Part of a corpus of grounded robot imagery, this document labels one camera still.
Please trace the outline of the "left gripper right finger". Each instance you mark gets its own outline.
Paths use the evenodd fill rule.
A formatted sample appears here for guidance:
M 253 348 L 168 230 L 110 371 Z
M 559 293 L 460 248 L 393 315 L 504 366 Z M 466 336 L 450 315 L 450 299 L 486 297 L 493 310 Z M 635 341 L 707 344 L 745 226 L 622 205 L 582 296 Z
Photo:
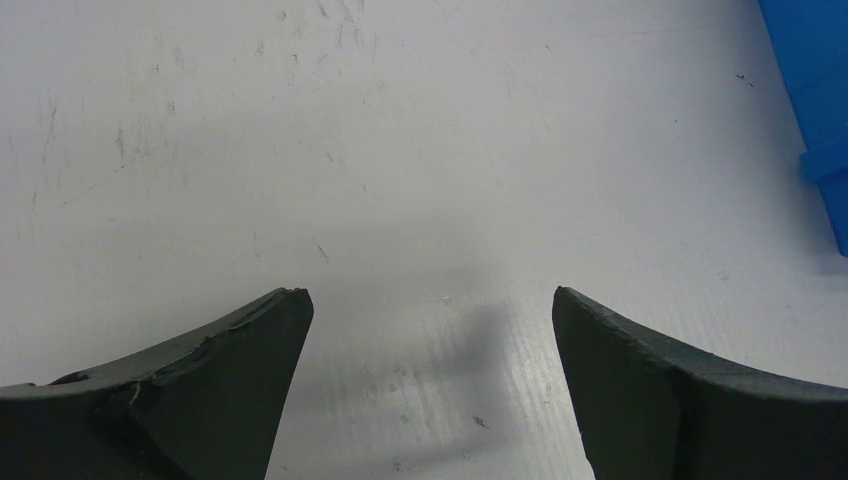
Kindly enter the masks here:
M 847 392 L 768 373 L 569 288 L 552 324 L 598 479 L 843 479 Z

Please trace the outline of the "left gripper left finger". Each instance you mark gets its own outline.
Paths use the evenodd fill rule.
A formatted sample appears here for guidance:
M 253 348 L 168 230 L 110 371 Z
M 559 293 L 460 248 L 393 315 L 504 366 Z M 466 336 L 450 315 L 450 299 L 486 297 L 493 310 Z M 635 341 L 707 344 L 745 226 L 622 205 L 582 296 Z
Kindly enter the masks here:
M 277 289 L 46 385 L 1 391 L 5 479 L 261 479 L 314 315 Z

